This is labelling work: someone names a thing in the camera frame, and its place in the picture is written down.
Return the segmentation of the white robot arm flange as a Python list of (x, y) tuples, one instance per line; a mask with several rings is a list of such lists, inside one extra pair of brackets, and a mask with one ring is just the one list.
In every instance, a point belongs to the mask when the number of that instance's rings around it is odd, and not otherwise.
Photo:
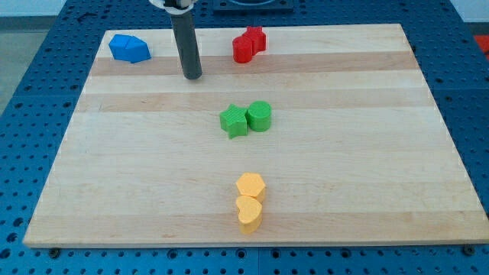
[(197, 0), (149, 0), (149, 2), (171, 15), (183, 15), (193, 9)]

